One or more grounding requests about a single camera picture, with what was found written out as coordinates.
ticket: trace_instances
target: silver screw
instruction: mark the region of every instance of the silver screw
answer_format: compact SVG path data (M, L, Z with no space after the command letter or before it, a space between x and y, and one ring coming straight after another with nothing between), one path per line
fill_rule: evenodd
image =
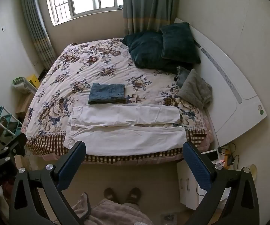
M47 164L45 167L47 170L53 169L53 164Z
M223 169L223 166L221 164L217 163L217 164L215 164L215 168L217 170L221 170L221 169Z
M243 171L244 171L245 173L249 173L249 172L250 172L250 169L247 168L247 167L244 167L244 168L243 168Z
M24 171L25 171L25 168L24 168L24 167L22 167L22 168L20 168L20 169L18 170L19 173L24 173Z

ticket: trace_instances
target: brown shoe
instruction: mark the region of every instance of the brown shoe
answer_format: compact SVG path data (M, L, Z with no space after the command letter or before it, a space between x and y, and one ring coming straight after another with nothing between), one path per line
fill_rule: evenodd
M133 188L128 194L128 197L126 198L126 203L138 205L140 198L141 198L141 190L139 188Z
M114 191L111 188L107 188L104 190L104 198L120 204L118 199L117 199L116 194L114 193Z

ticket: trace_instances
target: white wall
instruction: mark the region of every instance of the white wall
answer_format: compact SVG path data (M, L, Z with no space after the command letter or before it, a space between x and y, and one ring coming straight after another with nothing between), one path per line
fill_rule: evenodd
M12 80L42 70L20 0L0 0L0 105L15 113L20 93L11 87Z
M180 0L177 17L220 47L250 81L267 118L235 144L239 168L255 164L260 223L270 219L270 2L269 0Z
M74 42L84 43L124 37L124 23L121 10L91 14L53 26L47 1L38 1L49 39L57 56L69 44Z

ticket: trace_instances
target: floor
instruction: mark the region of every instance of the floor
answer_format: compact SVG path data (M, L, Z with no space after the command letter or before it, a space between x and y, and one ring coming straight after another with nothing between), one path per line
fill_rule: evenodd
M40 157L30 160L32 169L42 169L48 163ZM101 164L83 164L78 169L69 188L63 194L70 205L74 205L80 195L86 192L92 206L103 199L104 189L111 187L117 193L120 202L124 202L133 187L142 191L140 209L155 225L161 224L160 215L181 212L186 207L179 202L179 187L176 163L144 166L108 166ZM47 198L40 191L41 199L51 220L55 219Z

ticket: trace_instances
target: headboard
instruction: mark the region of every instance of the headboard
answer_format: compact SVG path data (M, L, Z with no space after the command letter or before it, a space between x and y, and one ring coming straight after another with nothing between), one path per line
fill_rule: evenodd
M206 36L190 26L201 64L195 70L213 88L208 107L220 146L236 139L267 114L256 92L232 60Z

